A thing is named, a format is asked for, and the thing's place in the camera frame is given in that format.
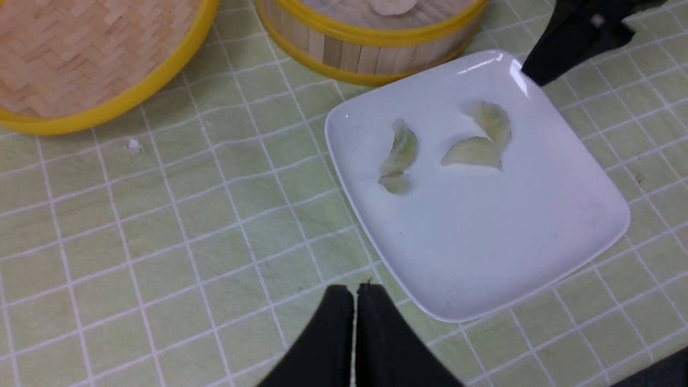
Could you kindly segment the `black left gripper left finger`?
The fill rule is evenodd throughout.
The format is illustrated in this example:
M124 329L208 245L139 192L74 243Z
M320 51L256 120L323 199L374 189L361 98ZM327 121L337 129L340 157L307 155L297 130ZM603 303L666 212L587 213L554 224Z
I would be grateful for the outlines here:
M259 386L349 386L354 297L329 285L319 306L282 359Z

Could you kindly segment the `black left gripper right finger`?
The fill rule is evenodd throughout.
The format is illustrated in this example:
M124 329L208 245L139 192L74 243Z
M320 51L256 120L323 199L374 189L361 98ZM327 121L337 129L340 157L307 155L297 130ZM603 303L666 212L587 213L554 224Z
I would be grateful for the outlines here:
M358 288L355 343L358 386L462 386L420 340L385 288Z

